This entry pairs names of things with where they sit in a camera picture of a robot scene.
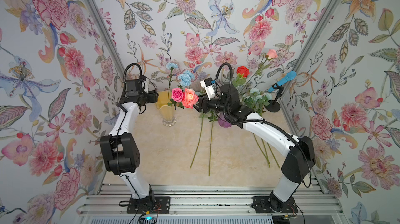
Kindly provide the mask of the purple blue glass vase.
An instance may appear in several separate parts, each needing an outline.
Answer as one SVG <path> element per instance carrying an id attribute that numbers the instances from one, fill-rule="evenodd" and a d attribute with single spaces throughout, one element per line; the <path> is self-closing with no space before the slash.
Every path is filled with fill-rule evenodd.
<path id="1" fill-rule="evenodd" d="M 222 128 L 230 128 L 230 127 L 232 126 L 232 124 L 229 123 L 229 122 L 225 119 L 224 114 L 223 114 L 222 112 L 218 115 L 218 124 L 219 124 Z"/>

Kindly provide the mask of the small red rose stem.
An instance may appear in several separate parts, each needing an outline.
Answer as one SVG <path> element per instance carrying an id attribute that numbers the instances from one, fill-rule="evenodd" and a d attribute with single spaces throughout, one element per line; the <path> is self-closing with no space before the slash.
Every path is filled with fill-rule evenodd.
<path id="1" fill-rule="evenodd" d="M 246 84 L 246 79 L 250 75 L 250 71 L 245 66 L 240 66 L 236 70 L 236 77 L 234 78 L 232 84 L 235 88 L 242 87 Z"/>

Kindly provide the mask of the coral red rose stem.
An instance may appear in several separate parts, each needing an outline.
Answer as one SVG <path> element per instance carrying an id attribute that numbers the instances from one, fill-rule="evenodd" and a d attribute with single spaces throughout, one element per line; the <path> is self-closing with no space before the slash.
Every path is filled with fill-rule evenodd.
<path id="1" fill-rule="evenodd" d="M 194 105 L 197 103 L 198 99 L 199 99 L 199 97 L 195 93 L 194 90 L 186 88 L 184 90 L 184 97 L 183 97 L 183 100 L 182 100 L 182 105 L 185 108 L 193 109 Z"/>

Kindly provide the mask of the yellow fluted glass vase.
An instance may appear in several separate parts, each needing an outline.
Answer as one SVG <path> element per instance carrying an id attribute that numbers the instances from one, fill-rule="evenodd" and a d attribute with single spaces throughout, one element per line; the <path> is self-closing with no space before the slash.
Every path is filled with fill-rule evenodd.
<path id="1" fill-rule="evenodd" d="M 162 116 L 162 122 L 167 127 L 172 127 L 176 123 L 175 108 L 169 106 L 170 103 L 170 91 L 158 92 L 158 101 L 156 108 Z"/>

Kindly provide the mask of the magenta pink rose stem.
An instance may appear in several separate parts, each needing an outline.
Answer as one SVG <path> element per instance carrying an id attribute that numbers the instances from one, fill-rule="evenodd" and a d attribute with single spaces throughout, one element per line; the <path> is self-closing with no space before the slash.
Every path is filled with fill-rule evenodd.
<path id="1" fill-rule="evenodd" d="M 173 106 L 175 109 L 177 107 L 179 108 L 184 108 L 183 106 L 183 98 L 184 98 L 184 92 L 181 88 L 177 87 L 174 88 L 171 91 L 170 99 L 169 99 L 169 106 Z"/>

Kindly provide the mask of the blue carnation stem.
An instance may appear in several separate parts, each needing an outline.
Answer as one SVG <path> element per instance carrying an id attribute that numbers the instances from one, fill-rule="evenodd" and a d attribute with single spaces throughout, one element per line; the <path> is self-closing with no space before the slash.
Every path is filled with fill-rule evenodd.
<path id="1" fill-rule="evenodd" d="M 168 62 L 165 68 L 168 75 L 168 91 L 171 90 L 173 79 L 177 80 L 181 87 L 190 87 L 196 79 L 191 70 L 180 70 L 179 66 L 174 62 Z"/>

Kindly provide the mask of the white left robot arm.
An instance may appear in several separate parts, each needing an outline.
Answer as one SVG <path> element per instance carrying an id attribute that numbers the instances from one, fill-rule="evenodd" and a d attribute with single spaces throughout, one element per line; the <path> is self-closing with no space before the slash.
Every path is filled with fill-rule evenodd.
<path id="1" fill-rule="evenodd" d="M 134 124 L 145 112 L 147 103 L 156 103 L 158 93 L 149 91 L 145 77 L 124 81 L 124 90 L 116 105 L 120 114 L 108 135 L 100 138 L 100 148 L 105 168 L 128 186 L 131 191 L 129 204 L 139 207 L 154 207 L 156 199 L 151 185 L 139 171 L 141 156 L 133 137 Z"/>

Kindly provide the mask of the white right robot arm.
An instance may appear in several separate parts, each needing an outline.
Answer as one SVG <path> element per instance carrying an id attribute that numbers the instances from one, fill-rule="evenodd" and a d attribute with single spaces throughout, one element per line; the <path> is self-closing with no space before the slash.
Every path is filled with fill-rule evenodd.
<path id="1" fill-rule="evenodd" d="M 315 165 L 312 140 L 307 136 L 299 137 L 289 134 L 265 120 L 250 107 L 242 105 L 237 89 L 231 84 L 223 85 L 219 95 L 216 95 L 217 85 L 212 79 L 201 81 L 201 87 L 205 90 L 205 94 L 199 97 L 194 106 L 198 112 L 222 113 L 228 123 L 260 137 L 284 157 L 281 165 L 282 175 L 276 187 L 269 196 L 257 196 L 253 199 L 256 211 L 296 213 L 298 210 L 293 194 Z"/>

